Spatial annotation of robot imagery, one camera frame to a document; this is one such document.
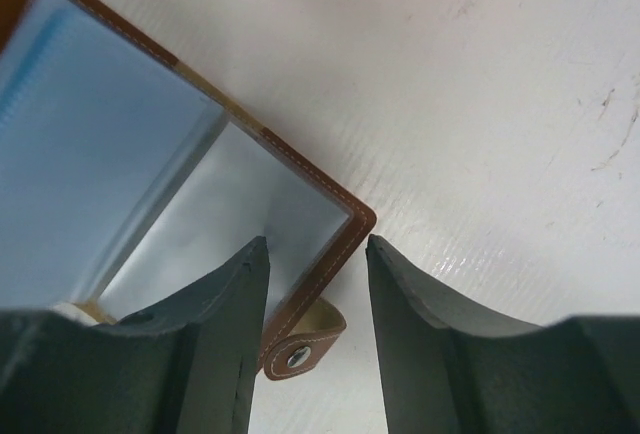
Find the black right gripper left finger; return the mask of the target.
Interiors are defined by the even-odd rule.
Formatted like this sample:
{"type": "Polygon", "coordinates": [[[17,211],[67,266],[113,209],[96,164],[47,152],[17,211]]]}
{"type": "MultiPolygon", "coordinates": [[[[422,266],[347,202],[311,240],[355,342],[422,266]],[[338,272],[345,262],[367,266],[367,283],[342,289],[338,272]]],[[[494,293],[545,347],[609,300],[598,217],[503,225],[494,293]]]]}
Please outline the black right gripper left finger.
{"type": "Polygon", "coordinates": [[[222,266],[115,324],[1,314],[5,433],[244,433],[270,265],[256,237],[222,266]]]}

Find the brown leather card holder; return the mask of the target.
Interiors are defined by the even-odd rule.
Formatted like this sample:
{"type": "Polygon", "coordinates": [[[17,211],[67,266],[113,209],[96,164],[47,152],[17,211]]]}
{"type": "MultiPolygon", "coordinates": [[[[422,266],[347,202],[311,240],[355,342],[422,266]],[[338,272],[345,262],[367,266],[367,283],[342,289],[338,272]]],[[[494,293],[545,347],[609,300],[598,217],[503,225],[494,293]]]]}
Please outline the brown leather card holder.
{"type": "Polygon", "coordinates": [[[309,372],[375,213],[100,0],[1,0],[1,304],[120,320],[267,242],[258,367],[309,372]]]}

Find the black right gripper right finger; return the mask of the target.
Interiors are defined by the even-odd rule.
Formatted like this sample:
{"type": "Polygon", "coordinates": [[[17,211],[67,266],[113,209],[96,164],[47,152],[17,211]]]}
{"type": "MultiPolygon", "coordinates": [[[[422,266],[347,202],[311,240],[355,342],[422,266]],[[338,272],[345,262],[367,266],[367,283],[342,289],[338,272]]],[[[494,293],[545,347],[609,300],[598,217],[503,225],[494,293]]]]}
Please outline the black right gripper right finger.
{"type": "Polygon", "coordinates": [[[380,236],[366,258],[390,432],[638,431],[637,317],[541,327],[462,295],[380,236]]]}

